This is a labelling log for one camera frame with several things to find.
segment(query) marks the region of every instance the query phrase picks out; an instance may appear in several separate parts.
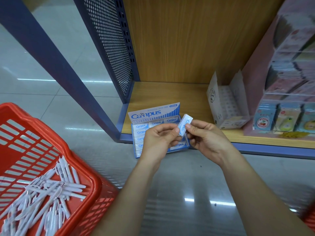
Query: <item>person's right hand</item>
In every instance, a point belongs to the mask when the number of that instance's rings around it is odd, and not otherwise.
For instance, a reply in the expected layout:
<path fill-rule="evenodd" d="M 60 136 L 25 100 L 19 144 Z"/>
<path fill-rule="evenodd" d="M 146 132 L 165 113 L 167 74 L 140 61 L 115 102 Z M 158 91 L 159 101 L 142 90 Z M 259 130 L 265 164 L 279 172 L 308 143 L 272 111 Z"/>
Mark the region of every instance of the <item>person's right hand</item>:
<path fill-rule="evenodd" d="M 185 128 L 189 132 L 190 144 L 219 166 L 228 156 L 239 154 L 224 133 L 212 123 L 192 120 Z"/>

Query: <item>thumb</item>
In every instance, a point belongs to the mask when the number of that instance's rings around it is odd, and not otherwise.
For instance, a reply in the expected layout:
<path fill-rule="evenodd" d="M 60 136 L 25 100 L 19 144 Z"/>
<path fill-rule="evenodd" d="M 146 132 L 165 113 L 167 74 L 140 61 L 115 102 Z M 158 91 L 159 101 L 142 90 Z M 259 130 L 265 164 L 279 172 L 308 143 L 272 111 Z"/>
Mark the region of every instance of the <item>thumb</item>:
<path fill-rule="evenodd" d="M 197 128 L 189 123 L 185 125 L 185 128 L 192 135 L 199 136 L 201 138 L 206 137 L 207 133 L 209 132 L 208 130 Z"/>
<path fill-rule="evenodd" d="M 176 127 L 172 131 L 169 132 L 164 138 L 167 140 L 168 143 L 171 143 L 179 134 L 179 128 Z"/>

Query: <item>pile of pens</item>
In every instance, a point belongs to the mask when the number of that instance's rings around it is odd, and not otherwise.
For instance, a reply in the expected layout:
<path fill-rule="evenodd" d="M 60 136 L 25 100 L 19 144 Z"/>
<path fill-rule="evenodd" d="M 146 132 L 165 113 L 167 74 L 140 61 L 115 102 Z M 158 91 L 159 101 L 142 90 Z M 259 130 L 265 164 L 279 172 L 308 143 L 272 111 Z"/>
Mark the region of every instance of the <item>pile of pens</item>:
<path fill-rule="evenodd" d="M 70 212 L 66 201 L 70 197 L 85 199 L 82 192 L 85 185 L 80 184 L 77 171 L 71 167 L 65 157 L 59 158 L 56 166 L 33 181 L 19 180 L 27 184 L 25 191 L 0 215 L 7 215 L 1 228 L 1 236 L 23 236 L 42 217 L 37 228 L 36 236 L 45 230 L 45 236 L 53 236 L 60 229 Z M 54 174 L 59 175 L 60 181 L 51 180 Z"/>

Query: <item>tiled floor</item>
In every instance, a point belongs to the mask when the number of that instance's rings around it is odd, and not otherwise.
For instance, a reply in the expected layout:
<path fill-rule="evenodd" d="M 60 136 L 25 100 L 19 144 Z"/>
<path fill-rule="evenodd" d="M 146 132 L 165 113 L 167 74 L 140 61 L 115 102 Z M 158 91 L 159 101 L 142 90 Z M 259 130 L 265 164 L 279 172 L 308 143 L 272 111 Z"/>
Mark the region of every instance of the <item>tiled floor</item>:
<path fill-rule="evenodd" d="M 49 0 L 34 13 L 67 61 L 116 123 L 121 101 L 72 0 Z M 136 164 L 130 144 L 115 143 L 0 26 L 0 103 L 14 102 L 56 131 L 94 169 L 124 185 Z M 315 195 L 315 161 L 246 155 L 263 180 L 298 213 Z M 162 161 L 141 235 L 245 235 L 222 171 L 198 151 Z"/>

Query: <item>person's left hand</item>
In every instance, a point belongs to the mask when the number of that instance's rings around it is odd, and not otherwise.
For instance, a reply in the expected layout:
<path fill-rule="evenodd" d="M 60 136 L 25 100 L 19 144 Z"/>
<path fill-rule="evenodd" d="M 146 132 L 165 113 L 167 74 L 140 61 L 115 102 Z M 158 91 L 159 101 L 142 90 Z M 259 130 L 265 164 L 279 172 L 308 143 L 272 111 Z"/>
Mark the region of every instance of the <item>person's left hand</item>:
<path fill-rule="evenodd" d="M 139 161 L 152 163 L 155 170 L 160 166 L 167 149 L 182 139 L 175 123 L 160 124 L 146 131 Z"/>

